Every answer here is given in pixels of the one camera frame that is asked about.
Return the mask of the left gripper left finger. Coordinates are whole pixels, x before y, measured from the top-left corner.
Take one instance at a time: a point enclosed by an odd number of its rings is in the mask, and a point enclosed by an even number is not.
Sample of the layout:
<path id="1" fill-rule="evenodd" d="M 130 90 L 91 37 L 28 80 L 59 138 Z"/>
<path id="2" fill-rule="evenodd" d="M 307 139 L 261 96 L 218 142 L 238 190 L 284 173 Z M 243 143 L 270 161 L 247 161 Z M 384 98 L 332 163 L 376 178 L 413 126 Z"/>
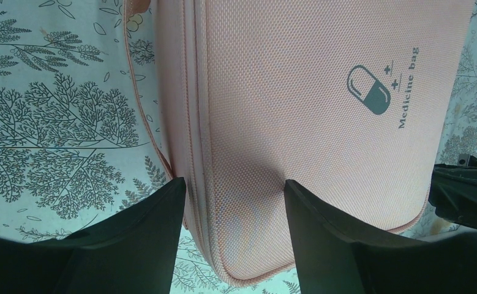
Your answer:
<path id="1" fill-rule="evenodd" d="M 169 293 L 185 196 L 175 178 L 64 239 L 0 238 L 0 293 Z"/>

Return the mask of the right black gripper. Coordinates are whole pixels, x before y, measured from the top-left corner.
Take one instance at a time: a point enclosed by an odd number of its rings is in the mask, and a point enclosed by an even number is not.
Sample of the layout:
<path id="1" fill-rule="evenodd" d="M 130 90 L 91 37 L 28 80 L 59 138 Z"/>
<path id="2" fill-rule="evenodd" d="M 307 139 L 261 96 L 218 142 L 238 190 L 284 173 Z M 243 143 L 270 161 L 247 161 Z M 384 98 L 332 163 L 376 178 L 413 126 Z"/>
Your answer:
<path id="1" fill-rule="evenodd" d="M 436 164 L 429 203 L 438 217 L 477 229 L 477 158 L 461 154 L 455 165 Z"/>

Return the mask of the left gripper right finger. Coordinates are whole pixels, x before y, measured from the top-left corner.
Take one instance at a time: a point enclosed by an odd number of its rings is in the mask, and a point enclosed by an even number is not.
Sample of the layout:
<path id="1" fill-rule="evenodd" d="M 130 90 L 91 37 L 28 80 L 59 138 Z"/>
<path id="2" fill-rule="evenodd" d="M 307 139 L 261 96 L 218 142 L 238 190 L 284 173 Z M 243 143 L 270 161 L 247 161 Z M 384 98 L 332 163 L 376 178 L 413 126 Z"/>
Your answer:
<path id="1" fill-rule="evenodd" d="M 284 199 L 302 293 L 477 293 L 477 233 L 395 235 L 291 179 Z"/>

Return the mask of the pink medicine kit case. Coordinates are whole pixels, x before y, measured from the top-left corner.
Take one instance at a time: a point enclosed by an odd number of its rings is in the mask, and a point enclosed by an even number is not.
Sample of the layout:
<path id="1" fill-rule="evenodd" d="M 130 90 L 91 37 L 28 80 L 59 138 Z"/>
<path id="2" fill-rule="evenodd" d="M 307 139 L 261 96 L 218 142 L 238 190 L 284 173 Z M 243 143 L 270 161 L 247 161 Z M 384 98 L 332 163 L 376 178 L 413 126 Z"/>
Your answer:
<path id="1" fill-rule="evenodd" d="M 294 266 L 283 188 L 397 235 L 426 207 L 473 1 L 126 1 L 151 12 L 184 223 L 234 286 Z"/>

